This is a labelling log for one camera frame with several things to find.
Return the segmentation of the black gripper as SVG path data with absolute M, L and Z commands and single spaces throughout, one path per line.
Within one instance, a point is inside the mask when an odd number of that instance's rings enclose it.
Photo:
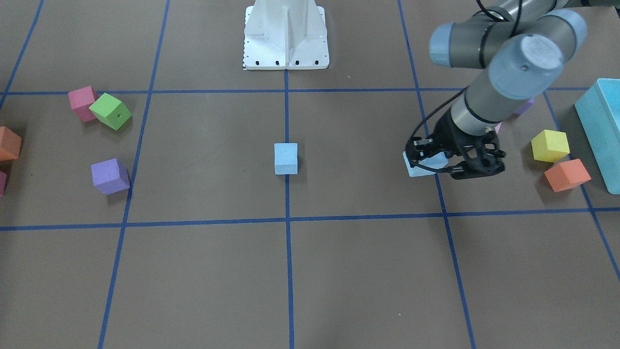
M 451 112 L 445 112 L 436 122 L 430 139 L 413 138 L 407 142 L 406 155 L 412 167 L 421 165 L 423 159 L 447 152 L 446 157 L 484 157 L 481 136 L 463 132 L 452 120 Z

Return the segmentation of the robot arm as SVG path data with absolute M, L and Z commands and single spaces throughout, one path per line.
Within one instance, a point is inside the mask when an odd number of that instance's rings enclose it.
M 432 62 L 480 74 L 444 103 L 430 136 L 410 135 L 407 165 L 454 179 L 503 172 L 496 126 L 558 79 L 587 33 L 586 20 L 555 0 L 506 0 L 437 27 L 428 44 Z

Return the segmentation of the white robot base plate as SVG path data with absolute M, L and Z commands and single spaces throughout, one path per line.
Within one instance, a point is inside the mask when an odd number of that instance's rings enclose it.
M 328 68 L 325 17 L 325 9 L 314 0 L 255 1 L 245 9 L 243 68 Z

